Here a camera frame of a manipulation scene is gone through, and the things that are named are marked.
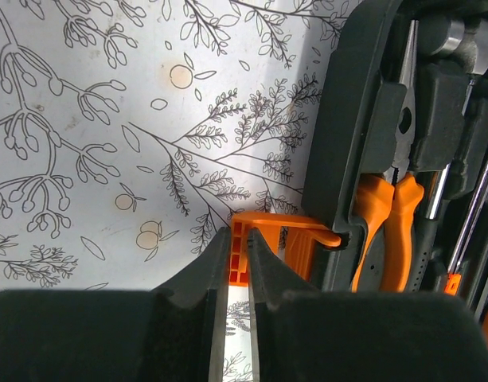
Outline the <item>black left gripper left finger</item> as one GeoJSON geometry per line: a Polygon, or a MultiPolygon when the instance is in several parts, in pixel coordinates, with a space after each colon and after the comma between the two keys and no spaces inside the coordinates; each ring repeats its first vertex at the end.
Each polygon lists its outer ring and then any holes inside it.
{"type": "Polygon", "coordinates": [[[0,291],[0,381],[222,380],[230,243],[149,291],[0,291]]]}

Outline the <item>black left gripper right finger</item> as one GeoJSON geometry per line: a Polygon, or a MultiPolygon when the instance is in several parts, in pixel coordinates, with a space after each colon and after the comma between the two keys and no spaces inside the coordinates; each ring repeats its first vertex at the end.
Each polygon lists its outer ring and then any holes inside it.
{"type": "Polygon", "coordinates": [[[440,293],[323,292],[248,235],[257,381],[488,381],[465,305],[440,293]]]}

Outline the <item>orange utility knife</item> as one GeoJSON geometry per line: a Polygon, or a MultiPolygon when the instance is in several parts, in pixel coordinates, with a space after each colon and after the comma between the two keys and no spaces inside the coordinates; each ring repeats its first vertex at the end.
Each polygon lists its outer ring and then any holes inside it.
{"type": "Polygon", "coordinates": [[[450,261],[447,267],[447,283],[444,288],[444,293],[449,295],[456,295],[459,285],[461,283],[460,267],[463,257],[466,253],[468,244],[470,243],[471,235],[478,222],[480,212],[485,204],[488,196],[488,158],[479,174],[474,193],[470,199],[470,204],[467,208],[466,215],[463,220],[463,225],[459,231],[454,250],[451,254],[450,261]]]}

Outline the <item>orange black needle-nose pliers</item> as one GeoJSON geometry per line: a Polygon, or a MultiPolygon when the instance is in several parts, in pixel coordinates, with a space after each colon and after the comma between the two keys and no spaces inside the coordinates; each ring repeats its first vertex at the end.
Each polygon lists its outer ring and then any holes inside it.
{"type": "Polygon", "coordinates": [[[416,133],[416,59],[419,22],[410,21],[398,84],[406,94],[400,107],[394,138],[396,149],[387,170],[361,176],[354,209],[364,218],[368,234],[362,256],[351,282],[351,291],[361,286],[365,261],[378,233],[384,234],[384,267],[380,289],[404,291],[412,265],[414,213],[424,195],[424,187],[408,171],[416,133]]]}

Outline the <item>dark green tool case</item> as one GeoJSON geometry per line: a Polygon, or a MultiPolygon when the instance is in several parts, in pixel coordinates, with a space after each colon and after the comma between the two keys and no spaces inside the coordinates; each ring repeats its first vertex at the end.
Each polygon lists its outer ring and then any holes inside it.
{"type": "MultiPolygon", "coordinates": [[[[232,222],[231,283],[250,283],[248,235],[256,229],[271,251],[281,252],[282,261],[311,286],[323,291],[351,291],[368,234],[364,218],[354,209],[359,181],[361,176],[378,175],[392,164],[394,131],[406,94],[398,78],[410,21],[420,22],[431,14],[488,20],[488,1],[366,1],[351,13],[326,74],[303,187],[304,214],[236,215],[232,222]],[[287,234],[282,251],[281,232],[287,234]]],[[[425,185],[412,168],[414,142],[408,171],[424,187],[424,195],[414,213],[412,259],[416,213],[426,195],[425,185]]],[[[444,291],[450,257],[487,158],[488,70],[471,93],[420,290],[444,291]]],[[[381,290],[384,253],[384,234],[380,232],[366,258],[358,291],[381,290]]],[[[456,294],[480,305],[488,290],[488,196],[459,270],[462,279],[456,294]]]]}

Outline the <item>steel claw hammer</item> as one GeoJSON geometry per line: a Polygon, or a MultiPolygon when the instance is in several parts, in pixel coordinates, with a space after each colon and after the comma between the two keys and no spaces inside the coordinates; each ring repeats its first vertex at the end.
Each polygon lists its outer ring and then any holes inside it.
{"type": "Polygon", "coordinates": [[[409,291],[420,290],[427,274],[464,116],[475,83],[488,70],[488,20],[426,15],[419,22],[418,55],[412,168],[425,185],[426,195],[415,218],[409,291]]]}

